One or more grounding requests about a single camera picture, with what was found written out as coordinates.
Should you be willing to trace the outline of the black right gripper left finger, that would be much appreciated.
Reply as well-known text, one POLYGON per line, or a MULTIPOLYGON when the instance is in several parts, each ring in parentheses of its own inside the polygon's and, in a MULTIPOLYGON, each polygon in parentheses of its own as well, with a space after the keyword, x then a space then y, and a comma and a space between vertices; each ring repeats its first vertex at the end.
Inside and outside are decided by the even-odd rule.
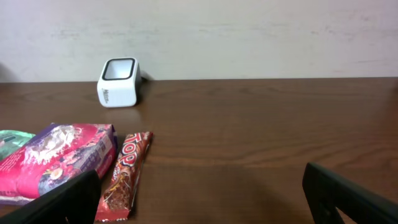
POLYGON ((87 171, 1 217, 1 223, 92 224, 100 196, 101 182, 97 172, 87 171))

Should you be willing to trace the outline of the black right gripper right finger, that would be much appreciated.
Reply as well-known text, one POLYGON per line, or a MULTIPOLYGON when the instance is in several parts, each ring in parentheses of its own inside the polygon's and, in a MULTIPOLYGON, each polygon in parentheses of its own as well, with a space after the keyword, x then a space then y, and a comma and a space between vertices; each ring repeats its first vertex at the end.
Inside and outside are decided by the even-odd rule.
POLYGON ((307 163, 302 187, 316 224, 343 223, 340 211, 356 223, 397 224, 396 203, 316 163, 307 163))

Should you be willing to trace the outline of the red Top chocolate bar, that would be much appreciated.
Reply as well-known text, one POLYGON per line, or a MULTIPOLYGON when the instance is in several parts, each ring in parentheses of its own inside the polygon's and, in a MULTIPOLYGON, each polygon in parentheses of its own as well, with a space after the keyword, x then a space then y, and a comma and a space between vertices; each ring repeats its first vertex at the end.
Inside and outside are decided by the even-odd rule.
POLYGON ((152 137, 153 133, 150 131, 126 136, 113 170, 110 185, 99 200, 96 221, 113 222, 128 218, 152 137))

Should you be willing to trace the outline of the purple red snack bag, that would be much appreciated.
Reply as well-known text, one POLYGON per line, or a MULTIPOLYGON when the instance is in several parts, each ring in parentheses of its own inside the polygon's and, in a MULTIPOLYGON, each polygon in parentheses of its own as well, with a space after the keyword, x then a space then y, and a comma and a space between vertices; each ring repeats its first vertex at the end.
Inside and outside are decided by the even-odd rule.
POLYGON ((1 160, 1 203, 25 205, 90 170, 102 178, 116 153, 111 124, 51 124, 1 160))

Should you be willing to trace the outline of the teal snack packet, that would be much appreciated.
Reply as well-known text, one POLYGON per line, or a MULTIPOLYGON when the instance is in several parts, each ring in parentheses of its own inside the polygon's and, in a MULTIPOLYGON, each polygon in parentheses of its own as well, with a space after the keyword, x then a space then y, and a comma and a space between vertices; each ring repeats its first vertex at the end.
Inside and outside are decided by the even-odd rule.
POLYGON ((31 140, 35 134, 16 130, 1 130, 1 160, 17 151, 31 140))

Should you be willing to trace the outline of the white barcode scanner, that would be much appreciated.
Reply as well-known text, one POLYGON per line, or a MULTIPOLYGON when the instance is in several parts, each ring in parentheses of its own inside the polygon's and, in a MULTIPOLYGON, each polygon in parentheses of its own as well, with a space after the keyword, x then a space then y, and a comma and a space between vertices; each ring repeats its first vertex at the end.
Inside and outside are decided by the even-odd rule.
POLYGON ((105 108, 136 105, 141 82, 141 70, 136 58, 109 59, 97 82, 100 104, 105 108))

